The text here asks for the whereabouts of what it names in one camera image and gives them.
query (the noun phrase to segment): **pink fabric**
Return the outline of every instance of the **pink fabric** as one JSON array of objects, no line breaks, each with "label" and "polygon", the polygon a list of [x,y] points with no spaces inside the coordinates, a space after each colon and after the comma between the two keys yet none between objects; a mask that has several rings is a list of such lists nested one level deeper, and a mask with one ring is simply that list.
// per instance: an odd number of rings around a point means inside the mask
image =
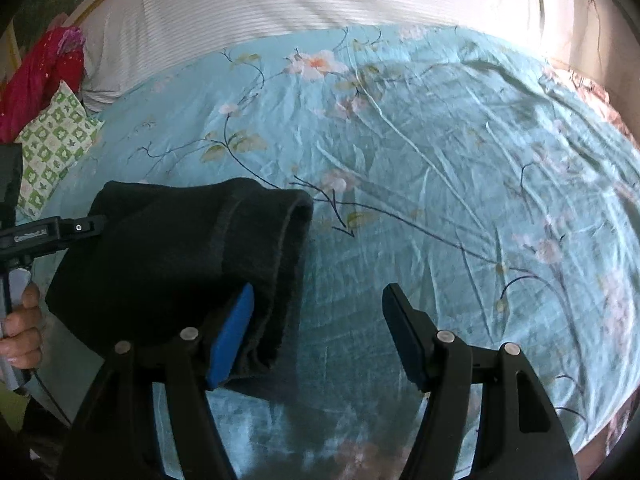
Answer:
[{"label": "pink fabric", "polygon": [[640,150],[640,146],[635,137],[626,127],[625,121],[622,120],[620,113],[611,106],[609,93],[604,86],[599,85],[595,81],[581,76],[574,70],[561,70],[559,68],[550,68],[545,71],[546,75],[556,82],[565,85],[567,88],[575,90],[585,104],[594,110],[604,121],[612,124],[617,130],[623,134],[631,143]]},{"label": "pink fabric", "polygon": [[84,36],[77,27],[45,33],[22,61],[0,96],[0,144],[14,142],[64,80],[78,92],[84,71]]}]

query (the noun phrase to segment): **blue gripper pad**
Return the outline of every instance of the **blue gripper pad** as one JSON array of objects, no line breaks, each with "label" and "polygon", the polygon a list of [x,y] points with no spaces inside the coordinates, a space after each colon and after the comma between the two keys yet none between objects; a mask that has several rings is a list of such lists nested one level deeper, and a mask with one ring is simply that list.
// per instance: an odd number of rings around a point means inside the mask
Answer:
[{"label": "blue gripper pad", "polygon": [[207,373],[209,387],[217,388],[231,373],[238,350],[254,313],[254,288],[247,283],[228,317],[217,339],[211,345],[210,368]]}]

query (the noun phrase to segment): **bedspread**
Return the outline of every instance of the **bedspread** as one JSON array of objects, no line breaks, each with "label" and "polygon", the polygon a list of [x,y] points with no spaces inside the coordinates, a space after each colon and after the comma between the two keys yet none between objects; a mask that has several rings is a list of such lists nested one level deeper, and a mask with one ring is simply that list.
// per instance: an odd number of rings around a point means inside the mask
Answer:
[{"label": "bedspread", "polygon": [[[640,156],[546,68],[460,27],[255,40],[103,111],[97,144],[44,213],[82,216],[112,179],[251,176],[315,197],[289,395],[209,395],[241,479],[399,475],[426,401],[382,316],[389,282],[468,344],[521,345],[578,450],[640,380]],[[36,263],[43,288],[59,260]],[[74,413],[99,360],[61,326],[46,354],[41,375]],[[156,399],[179,476],[160,386]],[[480,400],[474,390],[461,476]]]}]

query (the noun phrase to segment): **finger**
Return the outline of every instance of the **finger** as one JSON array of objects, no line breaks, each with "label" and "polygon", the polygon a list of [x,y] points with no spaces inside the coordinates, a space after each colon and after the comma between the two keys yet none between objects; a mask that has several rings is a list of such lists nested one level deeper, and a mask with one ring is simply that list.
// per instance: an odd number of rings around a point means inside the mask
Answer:
[{"label": "finger", "polygon": [[20,357],[37,349],[42,343],[40,331],[30,328],[13,337],[0,340],[0,355],[5,357]]},{"label": "finger", "polygon": [[13,337],[20,332],[37,327],[41,321],[42,311],[37,307],[17,310],[5,318],[4,330],[8,337]]},{"label": "finger", "polygon": [[10,357],[7,361],[9,361],[14,368],[28,370],[40,364],[40,361],[42,361],[42,352],[40,350],[34,350],[20,357]]},{"label": "finger", "polygon": [[40,301],[40,289],[38,286],[31,282],[26,286],[22,293],[22,306],[24,308],[35,308]]}]

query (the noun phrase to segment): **black bracket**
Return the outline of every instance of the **black bracket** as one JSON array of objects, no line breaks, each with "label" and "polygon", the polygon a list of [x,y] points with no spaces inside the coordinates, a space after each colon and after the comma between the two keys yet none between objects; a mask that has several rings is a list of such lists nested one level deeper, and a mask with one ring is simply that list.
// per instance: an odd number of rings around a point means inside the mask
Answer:
[{"label": "black bracket", "polygon": [[[385,288],[382,303],[407,376],[431,393],[401,480],[453,478],[475,383],[483,384],[482,409],[468,480],[578,480],[558,416],[519,346],[466,345],[414,310],[397,284]],[[151,390],[152,382],[163,382],[185,479],[236,480],[205,396],[209,349],[225,312],[190,329],[193,337],[181,333],[149,348],[118,343],[82,403],[56,477],[170,480],[159,457]]]},{"label": "black bracket", "polygon": [[409,380],[430,392],[401,480],[450,480],[460,453],[471,384],[482,384],[482,408],[471,480],[578,480],[556,410],[524,353],[468,346],[409,304],[397,283],[383,313]]},{"label": "black bracket", "polygon": [[106,217],[54,216],[0,231],[0,271],[31,267],[34,259],[64,250],[78,240],[100,235]]}]

